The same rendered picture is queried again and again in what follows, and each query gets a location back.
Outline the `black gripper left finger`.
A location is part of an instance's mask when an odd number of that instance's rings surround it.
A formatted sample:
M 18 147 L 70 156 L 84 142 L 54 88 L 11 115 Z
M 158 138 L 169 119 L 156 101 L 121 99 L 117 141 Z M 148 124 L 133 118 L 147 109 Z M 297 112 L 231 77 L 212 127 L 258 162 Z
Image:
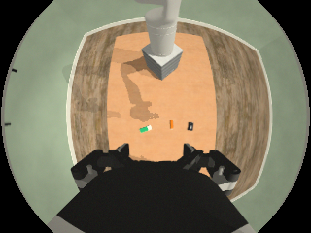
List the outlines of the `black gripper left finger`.
M 106 167 L 114 169 L 136 165 L 143 164 L 129 157 L 129 143 L 124 143 L 115 150 L 108 150 L 108 153 L 103 153 L 103 150 L 94 150 L 74 165 L 71 173 L 81 191 L 94 177 L 103 173 Z

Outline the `green and white eraser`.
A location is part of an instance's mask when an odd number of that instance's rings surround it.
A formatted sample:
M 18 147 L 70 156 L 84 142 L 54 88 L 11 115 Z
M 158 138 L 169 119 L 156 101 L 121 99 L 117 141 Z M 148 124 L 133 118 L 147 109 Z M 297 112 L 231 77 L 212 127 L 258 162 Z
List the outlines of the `green and white eraser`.
M 146 126 L 144 128 L 141 128 L 140 132 L 143 133 L 143 132 L 146 132 L 146 131 L 151 130 L 151 129 L 152 129 L 152 127 L 149 125 L 149 126 Z

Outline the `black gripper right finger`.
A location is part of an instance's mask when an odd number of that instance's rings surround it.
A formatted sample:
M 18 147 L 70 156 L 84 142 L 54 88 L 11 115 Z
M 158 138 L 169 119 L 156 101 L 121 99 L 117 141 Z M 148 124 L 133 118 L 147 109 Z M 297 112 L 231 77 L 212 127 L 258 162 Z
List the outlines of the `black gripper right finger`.
M 183 156 L 165 166 L 192 169 L 198 172 L 201 168 L 206 168 L 212 180 L 226 196 L 229 196 L 237 183 L 241 170 L 218 150 L 209 150 L 209 153 L 203 152 L 203 150 L 197 150 L 189 143 L 185 143 Z

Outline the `black nine-volt battery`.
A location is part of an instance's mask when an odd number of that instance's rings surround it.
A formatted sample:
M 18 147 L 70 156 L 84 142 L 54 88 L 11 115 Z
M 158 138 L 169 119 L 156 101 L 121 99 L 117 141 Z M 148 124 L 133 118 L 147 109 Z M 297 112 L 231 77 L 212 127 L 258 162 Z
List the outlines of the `black nine-volt battery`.
M 193 131 L 193 122 L 189 122 L 188 131 Z

